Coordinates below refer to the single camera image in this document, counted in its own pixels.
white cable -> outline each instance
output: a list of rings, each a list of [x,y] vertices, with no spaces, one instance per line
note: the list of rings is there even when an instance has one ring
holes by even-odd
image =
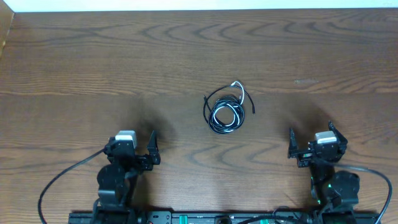
[[[242,101],[241,101],[241,105],[242,105],[243,104],[243,100],[244,100],[244,88],[243,88],[243,85],[239,81],[232,82],[231,86],[235,86],[235,84],[239,84],[241,86],[241,88],[242,88]]]
[[[219,122],[216,119],[216,114],[217,114],[218,110],[220,110],[222,108],[225,108],[225,107],[228,107],[234,113],[234,119],[232,120],[232,122],[230,124],[227,124],[226,127],[231,126],[232,124],[234,124],[235,123],[235,118],[238,119],[238,124],[239,124],[241,122],[241,120],[239,119],[239,115],[236,112],[235,108],[233,106],[231,106],[229,103],[227,103],[227,105],[228,106],[221,106],[221,107],[217,108],[216,111],[214,111],[214,113],[213,113],[214,121],[216,121],[216,123],[219,124]]]

wooden table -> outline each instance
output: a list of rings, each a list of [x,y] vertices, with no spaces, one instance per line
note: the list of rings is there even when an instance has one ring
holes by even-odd
[[[256,115],[212,133],[203,95],[241,80]],[[347,137],[342,163],[398,187],[398,9],[17,14],[0,61],[0,222],[38,223],[37,200],[61,170],[134,129],[162,163],[136,203],[174,210],[273,210],[316,204],[308,169],[287,159],[329,119]],[[225,91],[218,96],[238,91]],[[44,197],[49,223],[90,210],[105,155]],[[359,173],[358,210],[380,211],[387,185]],[[397,223],[395,194],[383,223]]]

white wall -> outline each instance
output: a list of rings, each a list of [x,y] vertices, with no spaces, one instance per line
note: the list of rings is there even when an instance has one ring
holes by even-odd
[[[14,12],[398,7],[398,0],[5,0]]]

black cable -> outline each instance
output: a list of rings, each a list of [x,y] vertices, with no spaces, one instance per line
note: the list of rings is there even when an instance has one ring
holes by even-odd
[[[47,186],[45,186],[45,188],[43,189],[42,193],[40,194],[40,198],[39,201],[37,202],[37,211],[39,213],[39,217],[40,220],[42,221],[43,224],[47,224],[47,222],[44,219],[43,216],[43,211],[42,211],[42,201],[43,201],[43,196],[45,194],[45,192],[50,188],[50,186],[58,179],[60,178],[63,174],[65,174],[66,172],[72,170],[73,168],[80,166],[88,161],[90,161],[92,158],[96,157],[98,154],[101,154],[105,149],[102,149],[96,153],[94,153],[93,155],[87,157],[86,159],[83,159],[82,161],[76,163],[75,165],[72,165],[68,168],[66,168],[65,170],[63,170],[61,173],[59,173],[58,175],[56,175],[48,184]]]
[[[97,200],[95,200],[95,202],[93,204],[93,215],[97,213],[98,203],[99,202],[100,202],[100,199],[98,198]]]
[[[369,172],[371,174],[376,174],[376,175],[382,177],[387,182],[388,195],[387,195],[386,202],[385,202],[385,204],[384,204],[384,206],[383,206],[383,208],[382,208],[377,220],[374,222],[374,224],[380,223],[381,218],[384,215],[384,213],[386,212],[387,207],[390,204],[391,197],[392,197],[392,184],[391,184],[391,181],[388,179],[387,176],[385,176],[384,174],[382,174],[381,172],[379,172],[377,170],[372,170],[372,169],[369,169],[367,167],[351,166],[351,165],[344,165],[344,164],[335,164],[335,163],[332,163],[332,162],[324,161],[322,159],[315,159],[315,160],[323,162],[325,164],[328,164],[329,166],[335,166],[335,167],[340,167],[340,168],[344,168],[344,169],[352,169],[352,170],[356,170],[356,171],[360,171],[360,172]]]
[[[280,210],[281,208],[287,208],[287,209],[289,209],[290,212],[293,213],[294,217],[296,217],[296,219],[300,219],[299,216],[298,216],[289,206],[286,206],[286,205],[277,207],[277,208],[274,210],[274,212],[272,212],[272,215],[275,216],[276,213],[278,212],[278,210]]]
[[[243,88],[240,86],[235,86],[235,85],[227,85],[223,86],[216,91],[214,91],[212,94],[209,95],[209,97],[203,96],[205,103],[203,105],[203,117],[208,123],[210,129],[214,131],[217,134],[228,134],[236,129],[238,129],[240,126],[242,126],[243,121],[244,121],[244,109],[241,105],[241,102],[234,97],[234,96],[224,96],[217,100],[217,102],[214,104],[213,108],[211,109],[208,103],[208,100],[210,99],[211,96],[213,96],[216,92],[225,89],[225,88],[238,88],[242,90],[249,98],[251,104],[252,104],[252,112],[253,114],[256,113],[256,109],[254,107],[253,100],[251,99],[249,93],[247,93]],[[209,110],[209,116],[206,118],[206,106]],[[234,119],[231,124],[224,124],[221,122],[215,114],[217,114],[218,110],[221,108],[228,108],[233,112]]]
[[[301,220],[296,220],[296,219],[287,218],[287,217],[273,216],[273,215],[260,215],[256,218],[249,218],[245,221],[239,222],[238,224],[248,224],[248,223],[256,222],[259,220],[282,220],[282,221],[287,221],[287,222],[291,222],[291,223],[303,223],[304,224],[304,222]]]

cable bundle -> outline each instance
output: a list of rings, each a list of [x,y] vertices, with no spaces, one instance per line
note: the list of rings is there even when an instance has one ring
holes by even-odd
[[[219,100],[217,100],[217,102],[214,104],[213,108],[211,109],[208,104],[208,100],[210,99],[210,97],[213,96],[216,92],[218,92],[224,88],[229,88],[229,87],[230,88],[238,88],[238,89],[242,90],[242,96],[239,96],[239,99],[241,101],[239,102],[239,100],[235,96],[224,96],[224,97],[220,98]],[[243,105],[245,94],[250,99],[250,102],[252,104],[252,112],[254,114],[255,113],[254,103],[253,103],[249,93],[247,93],[244,90],[242,84],[238,81],[235,81],[230,85],[219,88],[218,90],[216,90],[212,94],[210,94],[210,96],[208,98],[206,96],[204,96],[205,104],[203,105],[203,117],[204,117],[206,123],[208,123],[208,125],[212,131],[214,131],[217,134],[228,134],[242,126],[243,121],[244,121],[244,109],[243,109],[242,105]],[[210,112],[208,118],[206,118],[206,106]],[[233,112],[234,118],[231,123],[224,124],[222,121],[220,121],[217,118],[217,112],[219,112],[219,110],[222,108],[228,108]]]

